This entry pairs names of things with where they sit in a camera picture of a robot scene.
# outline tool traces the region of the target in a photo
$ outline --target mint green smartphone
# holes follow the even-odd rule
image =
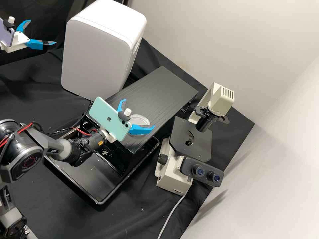
[[[95,99],[89,114],[118,141],[122,141],[132,127],[130,122],[122,124],[118,112],[99,96]]]

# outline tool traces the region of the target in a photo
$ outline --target white knob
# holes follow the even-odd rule
[[[10,16],[8,18],[8,22],[11,23],[11,24],[14,24],[14,17]]]
[[[126,108],[125,111],[124,111],[124,114],[126,116],[130,116],[131,113],[132,113],[132,110],[130,108]]]

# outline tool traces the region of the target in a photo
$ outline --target microscope base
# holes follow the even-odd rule
[[[156,164],[154,173],[157,177],[156,186],[178,195],[184,195],[193,182],[191,177],[188,177],[179,171],[184,157],[175,153],[169,144],[169,138],[163,140],[159,154],[167,155],[168,160],[165,165],[160,163]]]

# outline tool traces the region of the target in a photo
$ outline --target smartphone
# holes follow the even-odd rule
[[[99,96],[91,106],[89,114],[118,141],[122,141],[132,127],[130,122],[123,122],[118,117],[118,112]]]
[[[0,41],[6,45],[6,47],[11,47],[14,37],[14,29],[8,28],[3,24],[2,18],[0,18]]]

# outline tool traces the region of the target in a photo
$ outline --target black tablecloth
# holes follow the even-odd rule
[[[62,88],[62,55],[63,50],[56,50],[0,67],[0,119],[24,123],[34,120],[50,132],[70,126],[79,118],[88,101]],[[200,92],[191,105],[194,108],[206,88],[145,40],[126,86],[161,65]],[[190,112],[191,109],[186,114],[179,111],[177,115],[186,118]],[[222,170],[253,127],[253,123],[234,108],[228,116],[231,120],[228,127],[221,124],[211,127],[213,157],[209,163]],[[173,119],[155,136],[161,141],[169,135],[172,124]],[[12,184],[11,193],[39,239],[156,238],[180,199],[180,196],[155,186],[158,152],[159,148],[101,208],[92,207],[42,163]],[[162,238],[179,238],[210,190],[211,187],[194,181]]]

